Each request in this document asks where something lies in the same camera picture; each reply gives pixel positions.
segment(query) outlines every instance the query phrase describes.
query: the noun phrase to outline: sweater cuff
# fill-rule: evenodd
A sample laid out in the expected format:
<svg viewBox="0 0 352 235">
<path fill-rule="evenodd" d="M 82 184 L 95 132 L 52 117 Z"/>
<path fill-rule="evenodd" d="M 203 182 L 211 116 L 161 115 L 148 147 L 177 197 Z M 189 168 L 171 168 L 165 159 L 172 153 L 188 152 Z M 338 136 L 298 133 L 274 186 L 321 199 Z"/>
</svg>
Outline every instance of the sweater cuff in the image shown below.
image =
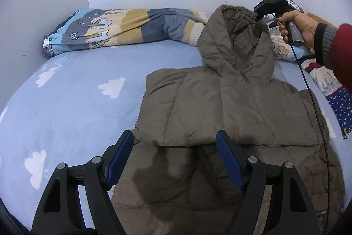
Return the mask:
<svg viewBox="0 0 352 235">
<path fill-rule="evenodd" d="M 319 65 L 324 65 L 323 62 L 323 37 L 325 29 L 328 25 L 325 23 L 319 23 L 314 33 L 314 53 L 316 62 Z"/>
<path fill-rule="evenodd" d="M 324 63 L 324 66 L 328 69 L 332 69 L 330 51 L 331 51 L 332 45 L 334 44 L 336 32 L 337 32 L 337 28 L 332 26 L 327 26 L 323 36 L 323 43 L 322 43 L 323 63 Z"/>
<path fill-rule="evenodd" d="M 337 29 L 325 23 L 319 23 L 314 34 L 314 52 L 316 62 L 331 69 L 330 51 L 334 44 Z"/>
</svg>

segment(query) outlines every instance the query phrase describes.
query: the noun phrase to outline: screw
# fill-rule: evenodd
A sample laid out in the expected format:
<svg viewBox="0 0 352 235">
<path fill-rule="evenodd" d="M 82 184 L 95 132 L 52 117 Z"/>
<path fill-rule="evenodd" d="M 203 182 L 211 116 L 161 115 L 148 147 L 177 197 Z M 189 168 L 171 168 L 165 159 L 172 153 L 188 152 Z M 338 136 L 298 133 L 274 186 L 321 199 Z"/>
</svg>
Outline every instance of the screw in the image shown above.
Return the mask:
<svg viewBox="0 0 352 235">
<path fill-rule="evenodd" d="M 94 158 L 92 158 L 92 163 L 99 163 L 99 162 L 101 162 L 101 157 L 95 156 Z"/>
<path fill-rule="evenodd" d="M 63 169 L 65 166 L 66 166 L 66 164 L 65 164 L 64 162 L 60 162 L 60 163 L 57 165 L 57 169 Z"/>
<path fill-rule="evenodd" d="M 249 162 L 251 162 L 251 163 L 256 163 L 257 161 L 258 161 L 258 159 L 255 157 L 255 156 L 250 156 L 249 158 L 248 158 L 248 161 Z"/>
<path fill-rule="evenodd" d="M 289 162 L 289 161 L 286 161 L 286 162 L 285 162 L 285 166 L 286 166 L 287 168 L 293 168 L 293 163 L 292 163 L 292 162 Z"/>
</svg>

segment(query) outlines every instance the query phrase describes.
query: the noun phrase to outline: black cable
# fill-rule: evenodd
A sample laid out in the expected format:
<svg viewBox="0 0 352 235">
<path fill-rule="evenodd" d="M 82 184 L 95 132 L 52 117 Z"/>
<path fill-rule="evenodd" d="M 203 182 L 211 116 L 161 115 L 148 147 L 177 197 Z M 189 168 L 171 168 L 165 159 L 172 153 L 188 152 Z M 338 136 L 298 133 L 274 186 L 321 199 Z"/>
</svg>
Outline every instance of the black cable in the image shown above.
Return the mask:
<svg viewBox="0 0 352 235">
<path fill-rule="evenodd" d="M 308 86 L 308 83 L 307 83 L 306 77 L 304 76 L 302 67 L 298 63 L 297 55 L 296 55 L 295 50 L 293 49 L 292 45 L 291 45 L 291 49 L 292 49 L 293 55 L 296 58 L 296 62 L 298 64 L 298 66 L 300 67 L 301 74 L 303 76 L 304 82 L 306 83 L 309 95 L 310 95 L 310 97 L 312 99 L 314 112 L 315 112 L 315 116 L 316 116 L 316 121 L 318 122 L 319 130 L 320 130 L 321 137 L 323 138 L 323 143 L 324 143 L 325 156 L 326 156 L 326 165 L 327 165 L 327 171 L 328 171 L 328 206 L 327 206 L 327 210 L 326 210 L 327 214 L 326 214 L 326 223 L 325 223 L 325 228 L 324 228 L 324 233 L 326 233 L 327 232 L 327 228 L 328 228 L 328 223 L 329 223 L 329 212 L 330 212 L 330 165 L 329 165 L 328 149 L 327 149 L 327 146 L 326 146 L 326 141 L 325 141 L 325 137 L 324 137 L 324 134 L 323 134 L 323 130 L 322 130 L 321 125 L 320 125 L 318 112 L 316 110 L 316 106 L 315 106 L 315 103 L 314 103 L 313 94 L 312 94 L 312 92 L 311 92 L 311 90 L 310 90 L 310 88 Z"/>
</svg>

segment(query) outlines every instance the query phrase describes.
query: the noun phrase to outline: human hand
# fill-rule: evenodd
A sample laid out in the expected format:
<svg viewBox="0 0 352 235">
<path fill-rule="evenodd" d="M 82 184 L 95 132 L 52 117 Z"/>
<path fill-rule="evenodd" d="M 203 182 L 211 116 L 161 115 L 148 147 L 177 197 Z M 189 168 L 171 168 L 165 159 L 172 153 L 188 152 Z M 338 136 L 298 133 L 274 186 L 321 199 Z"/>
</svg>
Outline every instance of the human hand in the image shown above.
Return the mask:
<svg viewBox="0 0 352 235">
<path fill-rule="evenodd" d="M 303 14 L 302 12 L 299 12 L 298 10 L 286 12 L 279 17 L 278 20 L 279 22 L 277 24 L 285 43 L 288 44 L 288 30 L 282 23 L 294 21 L 302 33 L 305 46 L 308 48 L 314 48 L 314 34 L 319 22 Z"/>
</svg>

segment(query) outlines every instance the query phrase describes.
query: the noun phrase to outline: bed sheet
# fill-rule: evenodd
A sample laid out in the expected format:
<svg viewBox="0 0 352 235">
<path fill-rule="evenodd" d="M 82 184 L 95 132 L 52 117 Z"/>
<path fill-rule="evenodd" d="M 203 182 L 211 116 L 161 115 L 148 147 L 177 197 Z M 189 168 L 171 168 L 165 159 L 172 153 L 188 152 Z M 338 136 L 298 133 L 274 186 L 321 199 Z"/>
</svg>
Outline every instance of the bed sheet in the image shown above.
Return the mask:
<svg viewBox="0 0 352 235">
<path fill-rule="evenodd" d="M 0 196 L 10 213 L 31 228 L 59 162 L 86 163 L 103 154 L 125 129 L 134 128 L 148 74 L 201 64 L 196 47 L 172 40 L 72 51 L 49 59 L 0 116 Z M 295 63 L 276 61 L 274 78 L 306 89 Z M 352 140 L 343 139 L 330 105 L 307 73 L 306 78 L 343 167 L 347 205 L 352 197 Z M 93 227 L 84 187 L 79 192 L 86 226 Z"/>
</svg>

